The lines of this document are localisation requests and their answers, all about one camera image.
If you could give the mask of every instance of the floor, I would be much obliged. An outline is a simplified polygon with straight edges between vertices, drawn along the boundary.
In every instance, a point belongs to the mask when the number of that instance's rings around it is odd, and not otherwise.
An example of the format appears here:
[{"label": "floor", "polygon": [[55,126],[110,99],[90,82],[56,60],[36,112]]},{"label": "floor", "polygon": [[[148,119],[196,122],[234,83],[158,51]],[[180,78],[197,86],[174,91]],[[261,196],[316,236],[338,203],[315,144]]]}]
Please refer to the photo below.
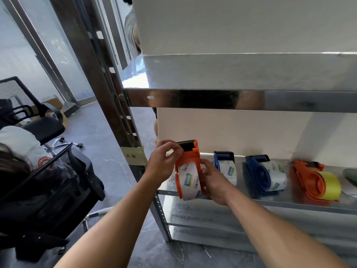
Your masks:
[{"label": "floor", "polygon": [[[150,108],[132,108],[132,113],[149,157],[155,147],[155,115]],[[135,186],[136,181],[98,103],[81,108],[71,116],[64,136],[68,141],[84,143],[82,152],[92,160],[96,175],[105,185],[106,198],[98,202],[93,210],[115,205]],[[90,225],[95,222],[95,218],[91,219]],[[78,227],[70,237],[69,246],[82,235],[83,228]],[[6,250],[0,252],[0,268],[51,268],[59,258],[56,250],[48,250],[37,264],[29,264],[16,261],[14,250]],[[264,265],[257,255],[251,253],[209,246],[203,248],[201,245],[181,242],[166,243],[148,212],[129,267],[261,268]]]}]

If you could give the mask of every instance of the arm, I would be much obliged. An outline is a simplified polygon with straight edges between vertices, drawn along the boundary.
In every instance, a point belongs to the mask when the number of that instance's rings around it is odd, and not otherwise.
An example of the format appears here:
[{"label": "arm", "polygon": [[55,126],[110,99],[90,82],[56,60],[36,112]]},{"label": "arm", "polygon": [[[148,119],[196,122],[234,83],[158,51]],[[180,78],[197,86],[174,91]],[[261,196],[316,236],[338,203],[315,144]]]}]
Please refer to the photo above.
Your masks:
[{"label": "arm", "polygon": [[[166,152],[173,149],[170,156]],[[127,267],[160,184],[172,174],[182,148],[159,141],[138,184],[60,259],[55,268]]]},{"label": "arm", "polygon": [[201,163],[207,168],[202,181],[209,196],[232,210],[267,267],[349,267],[323,244],[241,193],[208,160]]}]

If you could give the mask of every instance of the packing tape roll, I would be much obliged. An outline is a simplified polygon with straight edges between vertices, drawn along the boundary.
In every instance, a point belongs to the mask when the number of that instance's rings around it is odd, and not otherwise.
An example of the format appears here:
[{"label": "packing tape roll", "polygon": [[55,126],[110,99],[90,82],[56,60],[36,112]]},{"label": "packing tape roll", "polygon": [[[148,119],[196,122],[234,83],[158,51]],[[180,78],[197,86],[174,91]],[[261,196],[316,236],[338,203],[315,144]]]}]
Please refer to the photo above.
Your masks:
[{"label": "packing tape roll", "polygon": [[341,178],[342,192],[350,197],[357,198],[357,170],[344,169]]},{"label": "packing tape roll", "polygon": [[231,161],[218,161],[221,173],[229,180],[231,184],[237,186],[237,169],[236,164]]},{"label": "packing tape roll", "polygon": [[341,183],[337,177],[330,172],[315,171],[318,173],[325,182],[325,193],[320,199],[334,201],[338,199],[341,195]]},{"label": "packing tape roll", "polygon": [[180,165],[177,168],[183,200],[191,200],[202,196],[199,174],[196,163]]},{"label": "packing tape roll", "polygon": [[274,161],[261,162],[260,164],[265,167],[270,176],[270,180],[265,181],[263,189],[266,192],[284,190],[287,185],[287,177],[283,168]]}]

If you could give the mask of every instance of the orange tape dispenser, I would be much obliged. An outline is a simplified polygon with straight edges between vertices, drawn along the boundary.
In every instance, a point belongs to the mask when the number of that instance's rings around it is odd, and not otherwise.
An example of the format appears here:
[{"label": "orange tape dispenser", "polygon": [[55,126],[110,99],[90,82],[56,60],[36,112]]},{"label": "orange tape dispenser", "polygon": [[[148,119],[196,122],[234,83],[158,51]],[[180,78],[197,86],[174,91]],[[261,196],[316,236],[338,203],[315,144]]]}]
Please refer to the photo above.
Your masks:
[{"label": "orange tape dispenser", "polygon": [[200,182],[198,174],[202,172],[200,164],[200,152],[197,140],[177,142],[184,152],[175,163],[176,187],[179,197],[184,200],[200,198],[205,194],[205,186]]},{"label": "orange tape dispenser", "polygon": [[341,184],[335,175],[323,172],[323,164],[295,160],[295,168],[308,197],[321,201],[337,201],[341,195]]}]

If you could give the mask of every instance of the yellow tape roll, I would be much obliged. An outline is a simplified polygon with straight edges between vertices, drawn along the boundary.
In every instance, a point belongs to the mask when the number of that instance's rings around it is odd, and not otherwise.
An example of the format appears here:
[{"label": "yellow tape roll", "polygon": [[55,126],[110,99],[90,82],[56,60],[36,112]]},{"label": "yellow tape roll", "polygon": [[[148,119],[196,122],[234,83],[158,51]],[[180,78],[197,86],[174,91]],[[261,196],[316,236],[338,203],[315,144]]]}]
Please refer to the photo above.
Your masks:
[{"label": "yellow tape roll", "polygon": [[330,172],[315,171],[325,181],[326,190],[320,199],[334,201],[341,195],[341,183],[337,177]]}]

